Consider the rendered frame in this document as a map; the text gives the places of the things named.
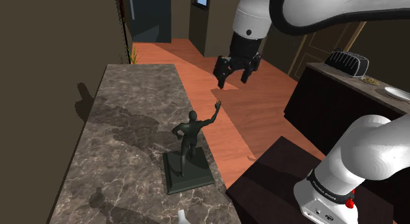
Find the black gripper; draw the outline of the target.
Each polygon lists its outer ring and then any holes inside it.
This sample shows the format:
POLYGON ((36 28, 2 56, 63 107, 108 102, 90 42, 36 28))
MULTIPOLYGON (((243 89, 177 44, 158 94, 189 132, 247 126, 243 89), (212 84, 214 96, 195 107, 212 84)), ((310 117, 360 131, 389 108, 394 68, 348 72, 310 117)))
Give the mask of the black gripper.
POLYGON ((217 86, 220 89, 224 88, 225 80, 230 75, 230 69, 239 70, 239 60, 247 60, 244 63, 244 72, 241 76, 241 82, 246 83, 253 72, 257 71, 262 59, 262 55, 258 53, 262 39, 248 39, 237 32, 233 33, 229 57, 218 56, 214 66, 213 75, 217 79, 217 86))

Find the dark door with small window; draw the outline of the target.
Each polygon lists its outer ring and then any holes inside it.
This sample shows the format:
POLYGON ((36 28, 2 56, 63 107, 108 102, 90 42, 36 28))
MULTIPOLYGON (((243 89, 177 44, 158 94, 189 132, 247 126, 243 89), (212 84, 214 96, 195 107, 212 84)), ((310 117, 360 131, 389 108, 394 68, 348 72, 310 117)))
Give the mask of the dark door with small window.
POLYGON ((191 0, 189 18, 189 40, 204 56, 208 29, 210 0, 191 0))

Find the dark sideboard with toaster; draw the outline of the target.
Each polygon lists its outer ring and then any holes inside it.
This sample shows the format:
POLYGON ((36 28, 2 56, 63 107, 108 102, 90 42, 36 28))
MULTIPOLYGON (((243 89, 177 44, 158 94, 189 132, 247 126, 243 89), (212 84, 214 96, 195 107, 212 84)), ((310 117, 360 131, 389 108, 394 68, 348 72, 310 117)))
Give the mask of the dark sideboard with toaster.
POLYGON ((368 66, 365 57, 340 50, 324 62, 306 64, 285 108, 285 118, 323 154, 364 115, 395 120, 410 114, 410 102, 387 95, 386 83, 361 81, 368 66))

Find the dark green human figure statue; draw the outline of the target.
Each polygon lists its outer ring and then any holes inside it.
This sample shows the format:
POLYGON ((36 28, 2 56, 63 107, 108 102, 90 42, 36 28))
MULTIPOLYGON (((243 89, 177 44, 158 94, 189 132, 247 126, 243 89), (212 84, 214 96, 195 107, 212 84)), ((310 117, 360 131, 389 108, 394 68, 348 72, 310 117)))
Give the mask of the dark green human figure statue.
POLYGON ((191 110, 189 120, 172 129, 181 141, 181 150, 162 155, 168 195, 215 183, 205 151, 198 146, 198 137, 203 127, 215 122, 220 108, 221 101, 217 101, 214 115, 207 120, 198 120, 197 113, 191 110))

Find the dark robot stand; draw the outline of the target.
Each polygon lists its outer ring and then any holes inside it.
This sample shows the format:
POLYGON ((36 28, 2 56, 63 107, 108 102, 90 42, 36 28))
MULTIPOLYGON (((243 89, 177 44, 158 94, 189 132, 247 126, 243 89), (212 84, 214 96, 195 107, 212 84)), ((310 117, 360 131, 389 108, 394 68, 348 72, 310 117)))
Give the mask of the dark robot stand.
POLYGON ((320 159, 280 137, 228 189, 242 224, 314 224, 300 211, 294 185, 320 159))

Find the dark door with tan frame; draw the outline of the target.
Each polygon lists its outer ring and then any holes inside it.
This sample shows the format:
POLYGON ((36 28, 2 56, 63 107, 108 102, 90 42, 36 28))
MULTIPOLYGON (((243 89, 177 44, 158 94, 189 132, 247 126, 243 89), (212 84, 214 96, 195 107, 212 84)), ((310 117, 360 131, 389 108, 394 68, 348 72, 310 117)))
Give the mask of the dark door with tan frame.
POLYGON ((324 62, 337 48, 349 51, 366 22, 338 24, 305 35, 288 71, 298 81, 308 62, 324 62))

